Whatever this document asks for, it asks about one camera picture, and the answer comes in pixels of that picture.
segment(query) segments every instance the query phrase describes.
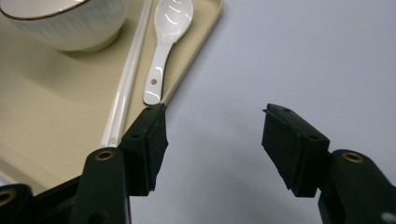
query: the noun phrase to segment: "white chopstick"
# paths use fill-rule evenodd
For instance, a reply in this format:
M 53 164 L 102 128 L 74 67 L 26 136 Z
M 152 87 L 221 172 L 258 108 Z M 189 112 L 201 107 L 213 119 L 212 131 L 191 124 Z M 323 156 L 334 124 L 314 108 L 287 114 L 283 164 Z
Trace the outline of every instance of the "white chopstick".
M 102 137 L 100 148 L 117 147 L 123 135 L 126 115 L 131 99 L 132 87 L 134 86 L 134 74 L 139 62 L 140 52 L 143 46 L 143 39 L 149 21 L 152 0 L 146 0 L 139 18 L 134 39 L 128 52 L 120 83 L 114 97 L 113 106 L 107 119 L 105 132 Z

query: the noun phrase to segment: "gray table surface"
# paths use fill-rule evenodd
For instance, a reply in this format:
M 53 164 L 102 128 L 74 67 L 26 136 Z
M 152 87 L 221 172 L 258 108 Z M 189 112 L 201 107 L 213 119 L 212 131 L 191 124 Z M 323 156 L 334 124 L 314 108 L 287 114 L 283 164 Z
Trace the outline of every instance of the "gray table surface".
M 261 146 L 267 104 L 369 156 L 396 184 L 396 2 L 224 0 L 167 109 L 157 189 L 134 223 L 321 223 Z

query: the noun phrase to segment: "food tray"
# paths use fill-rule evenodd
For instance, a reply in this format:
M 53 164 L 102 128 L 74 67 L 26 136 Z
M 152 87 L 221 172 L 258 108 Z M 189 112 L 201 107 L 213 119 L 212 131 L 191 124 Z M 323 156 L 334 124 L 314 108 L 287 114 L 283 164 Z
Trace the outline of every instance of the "food tray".
M 142 97 L 156 46 L 157 2 L 151 8 L 125 129 L 145 108 Z M 223 5 L 222 0 L 192 2 L 191 27 L 173 47 L 166 65 L 166 104 Z M 99 148 L 143 4 L 131 0 L 117 40 L 93 53 L 51 49 L 0 16 L 0 175 L 38 193 L 81 174 L 86 157 Z

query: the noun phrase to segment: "bowl rim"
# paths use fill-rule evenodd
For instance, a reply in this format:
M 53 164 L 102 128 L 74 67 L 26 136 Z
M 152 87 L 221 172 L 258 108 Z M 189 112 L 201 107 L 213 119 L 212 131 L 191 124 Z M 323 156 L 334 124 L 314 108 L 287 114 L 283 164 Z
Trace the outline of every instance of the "bowl rim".
M 46 19 L 46 18 L 50 18 L 50 17 L 54 17 L 60 14 L 64 14 L 67 11 L 70 11 L 76 7 L 80 7 L 86 3 L 90 2 L 90 0 L 84 0 L 82 2 L 78 2 L 77 4 L 71 6 L 71 7 L 67 7 L 65 9 L 63 9 L 62 11 L 56 11 L 50 14 L 46 14 L 46 15 L 42 15 L 42 16 L 36 16 L 36 17 L 19 17 L 19 16 L 12 16 L 9 15 L 8 13 L 6 13 L 2 8 L 1 8 L 1 4 L 0 4 L 0 11 L 3 15 L 5 15 L 6 17 L 15 20 L 15 21 L 36 21 L 36 20 L 41 20 L 41 19 Z

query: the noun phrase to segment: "white ceramic spoon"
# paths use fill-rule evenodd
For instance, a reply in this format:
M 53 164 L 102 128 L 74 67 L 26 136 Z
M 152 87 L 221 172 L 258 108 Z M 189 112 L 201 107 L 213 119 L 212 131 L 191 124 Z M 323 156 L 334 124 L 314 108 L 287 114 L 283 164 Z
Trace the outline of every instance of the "white ceramic spoon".
M 163 95 L 163 73 L 169 52 L 189 28 L 193 15 L 191 0 L 161 0 L 155 10 L 157 48 L 148 71 L 143 102 L 158 104 Z

